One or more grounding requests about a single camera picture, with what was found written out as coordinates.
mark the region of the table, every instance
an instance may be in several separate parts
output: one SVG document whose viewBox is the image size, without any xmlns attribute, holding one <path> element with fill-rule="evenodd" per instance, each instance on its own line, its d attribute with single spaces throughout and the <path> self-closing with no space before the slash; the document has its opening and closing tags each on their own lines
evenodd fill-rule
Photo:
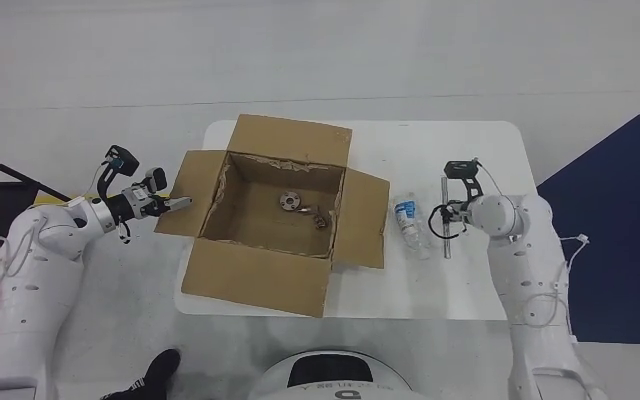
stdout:
<svg viewBox="0 0 640 400">
<path fill-rule="evenodd" d="M 353 129 L 349 167 L 391 182 L 390 198 L 413 191 L 423 212 L 440 203 L 440 177 L 449 160 L 479 157 L 506 194 L 535 193 L 518 129 L 508 122 L 318 121 Z M 235 121 L 218 121 L 206 131 L 202 149 L 225 149 Z M 480 172 L 486 193 L 497 193 Z M 449 184 L 450 199 L 465 199 L 461 182 Z M 452 226 L 452 233 L 460 227 Z M 393 214 L 385 231 L 385 269 L 336 267 L 327 289 L 325 317 L 447 318 L 504 320 L 486 248 L 489 238 L 471 228 L 453 240 L 453 257 L 431 238 L 425 261 L 408 254 Z M 185 239 L 174 298 L 179 311 L 197 315 L 293 316 L 286 312 L 183 294 L 180 291 L 193 239 Z"/>
</svg>

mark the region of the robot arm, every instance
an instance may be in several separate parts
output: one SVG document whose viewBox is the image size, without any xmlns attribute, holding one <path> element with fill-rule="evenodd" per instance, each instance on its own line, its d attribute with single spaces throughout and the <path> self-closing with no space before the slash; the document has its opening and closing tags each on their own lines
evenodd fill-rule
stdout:
<svg viewBox="0 0 640 400">
<path fill-rule="evenodd" d="M 107 197 L 115 176 L 131 176 L 138 161 L 112 146 L 98 180 L 99 198 L 29 208 L 11 224 L 0 249 L 0 398 L 52 400 L 50 375 L 58 331 L 73 307 L 84 271 L 85 246 L 127 221 L 185 207 L 191 199 L 165 199 L 164 171 L 154 168 L 140 183 Z M 127 233 L 121 233 L 128 243 Z"/>
<path fill-rule="evenodd" d="M 463 181 L 467 200 L 453 200 L 437 209 L 443 222 L 463 222 L 490 237 L 491 278 L 510 325 L 513 347 L 509 398 L 548 398 L 543 397 L 542 377 L 557 376 L 577 382 L 586 398 L 608 399 L 574 348 L 577 340 L 568 315 L 569 273 L 552 225 L 551 207 L 537 195 L 485 195 L 476 180 L 478 165 L 477 160 L 447 164 L 445 174 Z"/>
</svg>

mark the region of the floor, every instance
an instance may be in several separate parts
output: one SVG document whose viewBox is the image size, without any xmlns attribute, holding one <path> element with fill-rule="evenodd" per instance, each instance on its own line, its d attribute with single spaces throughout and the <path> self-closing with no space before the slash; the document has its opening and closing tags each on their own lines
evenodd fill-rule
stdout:
<svg viewBox="0 0 640 400">
<path fill-rule="evenodd" d="M 77 194 L 109 145 L 171 180 L 211 122 L 241 112 L 507 120 L 541 183 L 637 114 L 639 13 L 636 0 L 3 1 L 0 161 Z M 110 390 L 178 345 L 178 398 L 242 398 L 245 378 L 279 358 L 338 346 L 388 359 L 425 394 L 505 398 L 499 323 L 180 315 L 167 295 L 179 254 L 152 227 L 134 228 L 138 246 L 113 236 L 88 252 L 58 346 L 63 383 Z M 628 366 L 605 368 L 608 383 L 637 393 L 637 348 L 591 346 Z"/>
</svg>

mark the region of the black cable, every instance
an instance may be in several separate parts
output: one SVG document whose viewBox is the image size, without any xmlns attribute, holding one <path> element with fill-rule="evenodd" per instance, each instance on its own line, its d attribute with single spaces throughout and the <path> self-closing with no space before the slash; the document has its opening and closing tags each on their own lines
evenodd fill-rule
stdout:
<svg viewBox="0 0 640 400">
<path fill-rule="evenodd" d="M 435 231 L 435 229 L 433 229 L 433 224 L 432 224 L 432 220 L 433 217 L 436 215 L 436 213 L 439 210 L 442 209 L 446 209 L 447 205 L 446 204 L 440 204 L 439 206 L 436 206 L 433 211 L 431 211 L 431 215 L 429 216 L 429 219 L 427 220 L 427 225 L 429 225 L 429 230 L 431 230 L 431 233 L 433 233 L 437 238 L 442 239 L 442 240 L 449 240 L 449 239 L 455 239 L 458 236 L 460 236 L 460 233 L 464 233 L 467 231 L 467 228 L 465 227 L 462 232 L 460 233 L 456 233 L 455 235 L 451 235 L 451 236 L 442 236 L 441 234 L 439 234 L 438 232 Z"/>
</svg>

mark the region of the cardboard box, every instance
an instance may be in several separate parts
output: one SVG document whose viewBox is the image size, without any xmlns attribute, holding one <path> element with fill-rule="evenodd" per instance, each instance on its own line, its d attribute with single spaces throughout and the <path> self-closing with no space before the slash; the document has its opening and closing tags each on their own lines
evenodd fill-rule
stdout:
<svg viewBox="0 0 640 400">
<path fill-rule="evenodd" d="M 321 317 L 334 262 L 384 268 L 389 182 L 347 168 L 351 130 L 241 115 L 227 150 L 189 151 L 156 232 L 196 238 L 182 292 Z M 319 205 L 328 226 L 284 211 Z"/>
</svg>

